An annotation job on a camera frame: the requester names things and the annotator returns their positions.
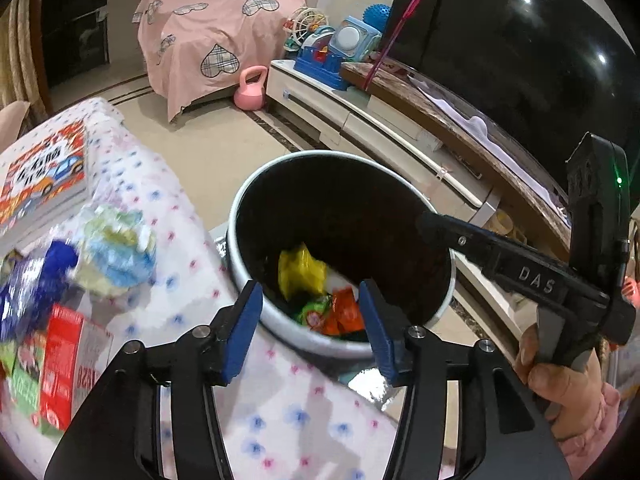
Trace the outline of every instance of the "heart pattern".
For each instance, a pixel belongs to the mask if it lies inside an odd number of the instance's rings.
[[[166,50],[175,43],[175,36],[173,34],[169,34],[164,40],[160,42],[160,49],[158,50],[158,63],[162,61],[162,54],[166,52]]]
[[[204,77],[216,77],[220,72],[232,74],[240,68],[238,58],[226,48],[215,44],[200,64],[200,72]]]
[[[277,0],[246,0],[242,6],[242,13],[247,16],[253,16],[260,9],[273,12],[280,8]]]
[[[162,5],[162,0],[154,0],[146,8],[146,22],[151,25],[156,20],[156,11]]]
[[[209,4],[191,4],[191,5],[183,5],[174,10],[174,14],[178,16],[183,16],[185,14],[189,14],[192,10],[204,10],[209,7]]]

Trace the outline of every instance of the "hand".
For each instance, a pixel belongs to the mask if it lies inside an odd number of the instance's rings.
[[[552,364],[534,365],[538,352],[538,330],[527,328],[520,339],[520,351],[513,365],[520,380],[544,399],[556,402],[560,410],[547,410],[551,431],[557,440],[583,434],[593,426],[602,398],[600,363],[591,352],[583,372]]]

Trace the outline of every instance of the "television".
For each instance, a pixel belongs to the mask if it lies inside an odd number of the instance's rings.
[[[383,44],[409,1],[394,0]],[[640,60],[604,0],[422,0],[389,56],[482,112],[565,192],[584,133],[612,140],[640,201]]]

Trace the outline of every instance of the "green snack wrapper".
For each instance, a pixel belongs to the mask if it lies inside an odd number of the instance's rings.
[[[307,303],[300,314],[297,321],[302,326],[308,326],[313,329],[322,325],[324,322],[324,313],[331,306],[331,296],[323,296],[315,301]]]
[[[18,411],[29,417],[40,433],[59,436],[62,432],[40,415],[40,383],[45,346],[46,336],[36,332],[18,347],[14,372],[9,379],[9,391]]]

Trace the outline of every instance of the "curtain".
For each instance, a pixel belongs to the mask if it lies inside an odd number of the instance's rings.
[[[28,129],[47,119],[31,55],[30,0],[12,0],[0,16],[0,108],[28,101]]]

